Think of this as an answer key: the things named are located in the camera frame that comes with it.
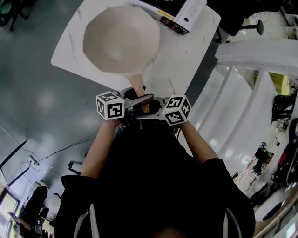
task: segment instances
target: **power outlet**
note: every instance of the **power outlet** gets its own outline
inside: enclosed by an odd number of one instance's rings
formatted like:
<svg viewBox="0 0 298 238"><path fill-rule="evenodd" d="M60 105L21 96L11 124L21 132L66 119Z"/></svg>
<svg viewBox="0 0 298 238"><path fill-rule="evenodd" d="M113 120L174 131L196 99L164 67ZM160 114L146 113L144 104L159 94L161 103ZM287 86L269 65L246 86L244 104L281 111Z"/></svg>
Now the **power outlet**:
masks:
<svg viewBox="0 0 298 238"><path fill-rule="evenodd" d="M32 168L37 169L39 167L39 162L36 159L34 159L31 155L27 156L27 161Z"/></svg>

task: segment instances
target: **yellow label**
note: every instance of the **yellow label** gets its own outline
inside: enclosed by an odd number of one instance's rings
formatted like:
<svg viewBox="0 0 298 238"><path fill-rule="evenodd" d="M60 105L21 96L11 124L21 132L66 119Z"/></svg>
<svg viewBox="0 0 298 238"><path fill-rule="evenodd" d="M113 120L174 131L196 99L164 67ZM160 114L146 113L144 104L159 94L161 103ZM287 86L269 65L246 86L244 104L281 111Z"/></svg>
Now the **yellow label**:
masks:
<svg viewBox="0 0 298 238"><path fill-rule="evenodd" d="M161 11L161 10L158 10L158 12L159 12L159 13L161 13L162 15L166 16L167 18L170 18L170 19L173 19L173 20L175 20L175 18L174 18L174 17L172 17L171 15L169 15L169 14L167 14L167 13L165 13L165 12Z"/></svg>

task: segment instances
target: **hand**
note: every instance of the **hand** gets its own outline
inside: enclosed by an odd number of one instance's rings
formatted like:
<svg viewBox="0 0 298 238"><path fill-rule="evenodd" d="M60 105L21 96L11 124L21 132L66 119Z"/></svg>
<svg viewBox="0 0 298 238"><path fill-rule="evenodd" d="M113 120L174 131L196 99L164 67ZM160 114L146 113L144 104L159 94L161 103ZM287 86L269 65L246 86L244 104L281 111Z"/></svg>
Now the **hand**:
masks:
<svg viewBox="0 0 298 238"><path fill-rule="evenodd" d="M119 119L111 119L111 120L106 120L102 124L103 126L111 127L112 129L116 129L117 126L120 125L120 120Z"/></svg>

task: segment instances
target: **pan handle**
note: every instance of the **pan handle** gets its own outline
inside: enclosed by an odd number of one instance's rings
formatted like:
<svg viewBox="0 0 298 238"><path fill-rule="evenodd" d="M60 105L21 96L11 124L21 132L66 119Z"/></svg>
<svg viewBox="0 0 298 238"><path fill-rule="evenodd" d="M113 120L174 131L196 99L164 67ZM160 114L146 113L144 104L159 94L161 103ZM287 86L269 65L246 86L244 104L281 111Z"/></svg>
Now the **pan handle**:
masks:
<svg viewBox="0 0 298 238"><path fill-rule="evenodd" d="M145 95L145 91L143 88L143 80L142 80L142 75L141 74L135 74L133 76L131 76L129 78L129 82L132 85L132 87L134 88L136 94L138 97L144 96ZM145 105L143 107L143 112L144 113L150 113L150 108L149 105Z"/></svg>

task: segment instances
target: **strap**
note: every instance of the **strap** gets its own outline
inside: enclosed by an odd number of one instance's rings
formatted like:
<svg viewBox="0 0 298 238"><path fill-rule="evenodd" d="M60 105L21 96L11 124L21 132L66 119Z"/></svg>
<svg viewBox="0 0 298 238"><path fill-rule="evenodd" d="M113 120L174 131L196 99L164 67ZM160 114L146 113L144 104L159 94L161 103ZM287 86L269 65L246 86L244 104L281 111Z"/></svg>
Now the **strap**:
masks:
<svg viewBox="0 0 298 238"><path fill-rule="evenodd" d="M93 204L91 204L90 206L90 222L91 222L92 238L100 238Z"/></svg>
<svg viewBox="0 0 298 238"><path fill-rule="evenodd" d="M229 221L227 213L224 211L224 220L223 220L223 238L228 238L229 235Z"/></svg>
<svg viewBox="0 0 298 238"><path fill-rule="evenodd" d="M79 230L81 228L82 222L85 219L85 217L90 213L90 210L88 209L87 212L84 215L81 215L76 223L75 231L74 231L74 238L78 237Z"/></svg>
<svg viewBox="0 0 298 238"><path fill-rule="evenodd" d="M235 223L235 225L236 225L236 228L237 228L237 231L238 231L238 237L239 237L239 238L242 238L242 234L241 234L240 226L239 226L239 224L238 224L238 222L237 222L237 220L236 220L234 214L232 213L232 211L231 211L229 208L226 207L225 209L226 209L226 211L228 212L228 214L232 217L232 219L233 219L233 221L234 221L234 223Z"/></svg>

